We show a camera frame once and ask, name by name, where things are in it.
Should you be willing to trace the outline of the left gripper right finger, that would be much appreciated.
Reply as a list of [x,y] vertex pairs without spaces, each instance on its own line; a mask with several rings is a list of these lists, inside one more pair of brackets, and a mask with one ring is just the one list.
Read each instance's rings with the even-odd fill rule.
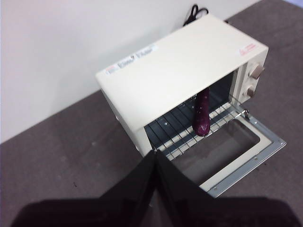
[[187,178],[163,154],[156,155],[162,184],[173,201],[210,201],[211,196]]

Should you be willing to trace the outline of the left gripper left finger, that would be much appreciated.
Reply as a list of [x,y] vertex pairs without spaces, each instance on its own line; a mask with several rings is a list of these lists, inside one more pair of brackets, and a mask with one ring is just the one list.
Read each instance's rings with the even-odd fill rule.
[[150,151],[141,162],[121,181],[101,196],[104,201],[138,201],[151,182],[155,152]]

